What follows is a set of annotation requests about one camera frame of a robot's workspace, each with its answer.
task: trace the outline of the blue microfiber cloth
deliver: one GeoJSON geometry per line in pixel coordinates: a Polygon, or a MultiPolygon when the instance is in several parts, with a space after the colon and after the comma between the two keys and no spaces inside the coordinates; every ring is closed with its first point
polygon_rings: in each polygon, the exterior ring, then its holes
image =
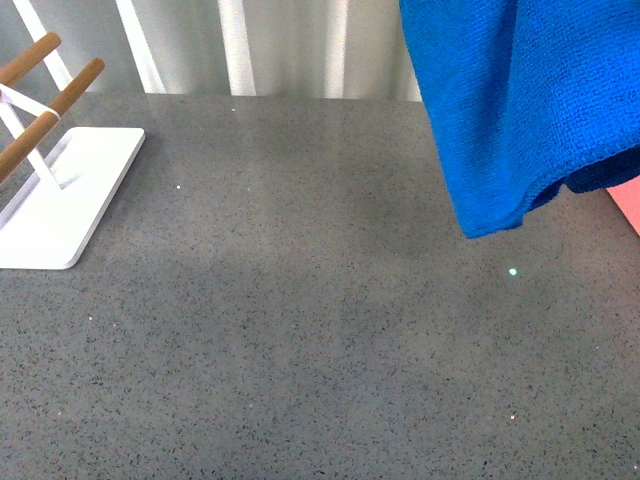
{"type": "Polygon", "coordinates": [[[400,0],[464,234],[640,174],[640,0],[400,0]]]}

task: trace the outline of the gray countertop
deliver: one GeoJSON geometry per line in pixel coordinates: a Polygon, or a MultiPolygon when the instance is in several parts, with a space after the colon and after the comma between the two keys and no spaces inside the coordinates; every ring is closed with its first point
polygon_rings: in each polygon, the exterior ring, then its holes
{"type": "Polygon", "coordinates": [[[2,478],[636,474],[640,243],[605,192],[470,241],[419,104],[64,123],[147,140],[76,267],[0,271],[2,478]]]}

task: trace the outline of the wooden dowel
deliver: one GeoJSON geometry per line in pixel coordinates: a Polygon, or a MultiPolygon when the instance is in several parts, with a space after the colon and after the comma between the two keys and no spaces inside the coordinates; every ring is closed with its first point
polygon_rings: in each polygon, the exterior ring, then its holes
{"type": "MultiPolygon", "coordinates": [[[[78,76],[67,85],[67,88],[51,102],[51,109],[58,112],[62,117],[103,69],[104,62],[102,60],[99,58],[91,60],[78,76]]],[[[0,153],[0,183],[11,175],[16,167],[20,165],[20,162],[29,155],[31,150],[38,146],[38,143],[42,141],[56,123],[58,123],[58,117],[51,112],[44,112],[4,152],[0,153]]]]}
{"type": "Polygon", "coordinates": [[[0,183],[11,175],[56,123],[58,123],[58,117],[51,112],[44,112],[4,152],[0,153],[0,183]]]}
{"type": "Polygon", "coordinates": [[[58,35],[53,32],[47,33],[11,62],[0,68],[0,83],[12,87],[61,43],[62,40],[58,35]]]}
{"type": "Polygon", "coordinates": [[[49,107],[58,112],[60,116],[64,115],[96,77],[100,75],[102,70],[104,70],[104,62],[102,60],[99,58],[91,60],[78,76],[67,85],[67,88],[51,102],[49,107]]]}

